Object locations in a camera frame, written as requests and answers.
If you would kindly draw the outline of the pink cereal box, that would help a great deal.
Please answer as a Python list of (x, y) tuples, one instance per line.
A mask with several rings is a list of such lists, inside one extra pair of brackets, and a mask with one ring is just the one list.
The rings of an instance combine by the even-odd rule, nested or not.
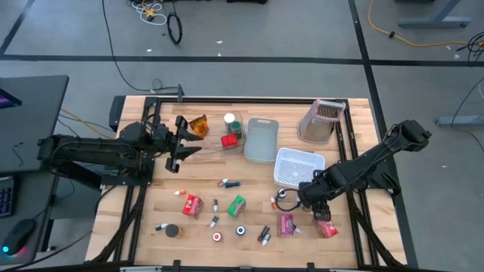
[(294, 220), (291, 213), (279, 214), (277, 232), (278, 236), (292, 236), (294, 234)]

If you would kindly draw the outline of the red cereal box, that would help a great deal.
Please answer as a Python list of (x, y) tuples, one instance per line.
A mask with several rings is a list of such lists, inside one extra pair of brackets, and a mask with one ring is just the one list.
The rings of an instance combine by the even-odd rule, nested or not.
[(202, 212), (203, 205), (204, 202), (199, 196), (189, 194), (181, 212), (184, 215), (198, 219)]
[(331, 238), (339, 233), (332, 221), (314, 221), (314, 223), (320, 238)]

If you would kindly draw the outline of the amber spice packet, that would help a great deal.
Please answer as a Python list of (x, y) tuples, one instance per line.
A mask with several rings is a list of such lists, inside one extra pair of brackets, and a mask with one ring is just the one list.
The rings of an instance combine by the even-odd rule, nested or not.
[(193, 133), (202, 138), (204, 138), (209, 131), (208, 119), (206, 115), (193, 119), (189, 122), (189, 125)]

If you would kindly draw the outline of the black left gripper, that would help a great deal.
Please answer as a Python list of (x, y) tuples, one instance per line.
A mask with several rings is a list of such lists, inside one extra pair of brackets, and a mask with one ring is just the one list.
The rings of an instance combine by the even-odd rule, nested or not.
[(183, 116), (177, 116), (175, 119), (176, 131), (172, 132), (165, 124), (160, 123), (157, 118), (151, 124), (152, 138), (154, 144), (154, 156), (161, 156), (165, 153), (169, 154), (166, 160), (166, 169), (171, 173), (178, 173), (179, 159), (184, 161), (190, 155), (202, 150), (201, 147), (182, 147), (180, 135), (183, 132), (183, 138), (186, 141), (201, 141), (203, 138), (196, 134), (192, 134), (186, 130), (188, 122)]

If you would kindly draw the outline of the computer screen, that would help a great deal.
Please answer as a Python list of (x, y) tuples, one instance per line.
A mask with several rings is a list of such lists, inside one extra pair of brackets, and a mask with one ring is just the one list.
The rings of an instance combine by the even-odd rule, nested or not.
[(0, 88), (0, 109), (19, 107), (21, 105), (22, 101), (20, 99)]

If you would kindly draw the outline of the green cereal box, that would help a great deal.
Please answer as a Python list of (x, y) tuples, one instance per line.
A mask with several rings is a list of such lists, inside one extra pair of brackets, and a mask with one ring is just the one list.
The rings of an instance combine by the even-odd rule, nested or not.
[(232, 203), (229, 205), (227, 213), (231, 217), (237, 218), (239, 214), (244, 211), (246, 205), (247, 201), (241, 195), (236, 195)]

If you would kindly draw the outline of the black desk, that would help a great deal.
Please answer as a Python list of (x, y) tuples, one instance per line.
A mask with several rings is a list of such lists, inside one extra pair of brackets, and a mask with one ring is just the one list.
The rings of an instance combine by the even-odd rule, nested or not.
[[(41, 168), (38, 141), (53, 134), (69, 80), (65, 75), (0, 78), (0, 88), (22, 101), (19, 107), (0, 109), (0, 174)], [(11, 150), (19, 142), (21, 167)]]

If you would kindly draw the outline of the grey table foot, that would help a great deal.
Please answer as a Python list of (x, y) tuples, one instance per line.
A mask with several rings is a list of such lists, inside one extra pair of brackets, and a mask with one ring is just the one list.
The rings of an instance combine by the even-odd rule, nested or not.
[(484, 116), (442, 116), (437, 118), (436, 125), (484, 125)]

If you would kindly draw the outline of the clear plastic bin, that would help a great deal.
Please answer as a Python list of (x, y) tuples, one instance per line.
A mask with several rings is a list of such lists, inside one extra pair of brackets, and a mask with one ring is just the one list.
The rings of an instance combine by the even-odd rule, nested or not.
[[(238, 145), (236, 147), (224, 148), (221, 144), (221, 136), (232, 134), (230, 131), (230, 125), (226, 125), (224, 122), (224, 115), (226, 113), (233, 113), (235, 115), (235, 121), (238, 121), (242, 124), (242, 138), (238, 139)], [(207, 135), (201, 141), (187, 142), (188, 146), (199, 146), (202, 148), (202, 150), (194, 154), (197, 159), (219, 158), (222, 156), (241, 153), (244, 150), (247, 137), (241, 112), (231, 111), (222, 113), (207, 113), (204, 115), (206, 115), (208, 119), (209, 131)], [(190, 133), (193, 133), (189, 123), (188, 130)]]

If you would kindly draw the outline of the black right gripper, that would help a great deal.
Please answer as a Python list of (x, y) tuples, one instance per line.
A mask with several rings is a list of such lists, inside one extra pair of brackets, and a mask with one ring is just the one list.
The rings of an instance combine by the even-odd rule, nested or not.
[[(339, 170), (337, 168), (314, 170), (312, 181), (300, 183), (297, 194), (305, 207), (310, 207), (314, 202), (336, 198), (339, 195)], [(329, 205), (314, 204), (313, 218), (316, 221), (331, 221)]]

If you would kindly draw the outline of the black computer mouse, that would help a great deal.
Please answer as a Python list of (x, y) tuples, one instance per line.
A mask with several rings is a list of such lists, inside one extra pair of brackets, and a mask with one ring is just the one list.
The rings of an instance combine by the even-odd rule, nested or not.
[(25, 245), (36, 228), (34, 219), (19, 221), (5, 237), (2, 252), (6, 255), (16, 255)]

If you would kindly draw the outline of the black hex key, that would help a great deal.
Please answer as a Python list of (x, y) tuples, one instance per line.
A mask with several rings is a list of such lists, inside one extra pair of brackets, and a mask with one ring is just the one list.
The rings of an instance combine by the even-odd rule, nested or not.
[(19, 160), (19, 164), (18, 164), (18, 166), (19, 166), (19, 167), (21, 167), (21, 166), (23, 165), (23, 159), (22, 159), (22, 157), (20, 156), (20, 154), (18, 153), (18, 148), (19, 148), (19, 147), (21, 147), (22, 145), (23, 145), (23, 142), (19, 142), (19, 143), (15, 144), (15, 145), (14, 145), (14, 146), (11, 148), (12, 152), (14, 153), (14, 155), (15, 155), (15, 156), (18, 158), (18, 160)]

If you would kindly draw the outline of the black aluminium table frame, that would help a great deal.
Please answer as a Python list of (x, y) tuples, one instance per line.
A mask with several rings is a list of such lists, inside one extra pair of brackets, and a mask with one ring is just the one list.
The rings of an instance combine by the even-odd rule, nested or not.
[[(177, 116), (193, 119), (210, 113), (239, 111), (244, 120), (253, 117), (275, 119), (279, 122), (278, 145), (322, 155), (329, 164), (342, 155), (350, 154), (356, 145), (359, 151), (375, 146), (378, 136), (368, 100), (351, 98), (348, 101), (352, 128), (344, 128), (341, 137), (332, 137), (328, 144), (310, 144), (296, 134), (296, 124), (307, 113), (308, 98), (275, 97), (186, 97), (178, 102), (172, 96), (162, 99), (161, 120), (173, 126)], [(159, 266), (163, 272), (177, 267), (180, 272), (294, 272), (313, 269), (351, 269), (358, 265), (356, 248), (361, 247), (366, 261), (370, 260), (367, 238), (355, 239), (345, 196), (330, 203), (333, 223), (339, 233), (322, 239), (315, 232), (312, 216), (303, 210), (294, 213), (296, 225), (302, 233), (292, 237), (279, 237), (276, 228), (276, 211), (271, 207), (270, 196), (277, 190), (273, 181), (273, 168), (248, 162), (242, 153), (219, 158), (197, 159), (189, 156), (180, 163), (179, 172), (173, 174), (165, 168), (164, 157), (155, 163), (154, 179), (145, 194), (141, 218), (134, 221), (126, 232), (121, 250), (122, 259), (132, 259), (141, 266)], [(218, 183), (239, 181), (239, 187), (220, 187)], [(186, 190), (176, 196), (177, 190)], [(199, 196), (203, 209), (198, 219), (182, 213), (189, 194)], [(237, 218), (227, 213), (236, 195), (247, 205)], [(219, 209), (213, 211), (213, 200)], [(214, 216), (219, 217), (211, 229)], [(158, 224), (176, 224), (181, 228), (178, 238), (170, 238), (165, 229), (156, 231)], [(238, 226), (245, 234), (236, 233)], [(266, 246), (258, 242), (264, 226), (270, 227), (270, 240)], [(222, 240), (213, 241), (220, 232)]]

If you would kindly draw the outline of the white perforated basket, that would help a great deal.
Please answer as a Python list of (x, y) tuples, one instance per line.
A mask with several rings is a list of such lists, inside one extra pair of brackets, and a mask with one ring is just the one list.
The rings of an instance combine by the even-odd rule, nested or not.
[(282, 147), (276, 157), (275, 183), (282, 187), (298, 189), (301, 183), (311, 182), (314, 170), (324, 170), (323, 156)]

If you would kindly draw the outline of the grey desk leg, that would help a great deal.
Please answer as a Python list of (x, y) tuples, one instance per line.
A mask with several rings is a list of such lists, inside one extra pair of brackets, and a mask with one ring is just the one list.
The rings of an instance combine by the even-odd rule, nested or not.
[(450, 12), (461, 0), (445, 0), (445, 4), (432, 16), (401, 18), (399, 26), (407, 28), (465, 28), (471, 17), (453, 17)]

